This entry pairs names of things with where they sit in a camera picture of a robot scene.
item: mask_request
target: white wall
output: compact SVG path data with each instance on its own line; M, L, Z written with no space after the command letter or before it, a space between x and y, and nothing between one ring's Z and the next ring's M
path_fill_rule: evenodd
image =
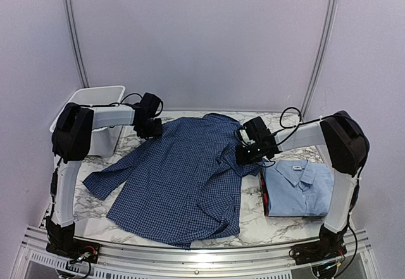
M339 0L308 119L344 109L371 144L355 224L384 278L405 276L405 0Z
M91 86L166 109L302 103L328 0L73 0Z
M0 277L49 200L48 128L80 86L62 0L0 0Z

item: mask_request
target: shirt sleeve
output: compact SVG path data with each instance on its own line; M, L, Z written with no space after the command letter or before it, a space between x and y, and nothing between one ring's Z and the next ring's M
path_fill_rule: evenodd
M130 154L105 170L91 173L83 181L83 184L97 198L105 200L113 190L127 181L136 167L147 158L150 146L154 141L155 139L150 139L144 142Z

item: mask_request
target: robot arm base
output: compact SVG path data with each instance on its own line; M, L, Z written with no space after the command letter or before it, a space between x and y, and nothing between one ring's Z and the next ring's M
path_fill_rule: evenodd
M46 251L58 256L77 259L85 252L91 252L87 258L90 263L97 263L100 253L100 244L88 240L74 238L75 224L61 227L52 222L48 217L46 219L46 229L48 232L49 242Z
M319 241L294 245L290 253L291 258L297 265L301 265L341 257L342 254L347 253L343 241L346 231L345 228L341 232L333 233L322 225Z

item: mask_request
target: plaid shirt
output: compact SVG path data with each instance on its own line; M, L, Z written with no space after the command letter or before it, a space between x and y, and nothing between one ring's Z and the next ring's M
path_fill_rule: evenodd
M163 135L84 180L104 200L125 185L107 218L128 232L190 248L192 241L239 233L242 177L255 164L237 165L239 122L209 114L163 125Z

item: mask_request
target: metal pole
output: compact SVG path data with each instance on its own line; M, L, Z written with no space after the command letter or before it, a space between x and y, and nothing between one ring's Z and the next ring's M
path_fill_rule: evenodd
M315 93L316 84L318 83L323 58L325 57L325 52L327 50L327 45L330 39L330 34L332 33L333 21L335 19L337 9L337 0L328 1L328 9L325 17L325 23L323 25L321 42L318 48L318 54L316 55L314 67L312 70L311 78L309 79L308 88L304 97L304 101L301 106L302 116L305 117L308 112L309 105L311 104L313 95Z
M83 62L82 53L80 51L80 44L78 41L77 29L75 16L73 14L73 3L72 0L63 0L65 4L66 19L68 22L68 29L70 34L70 40L72 42L73 53L75 56L75 61L77 65L78 74L80 77L80 82L83 88L90 87L89 79L87 78L86 69Z

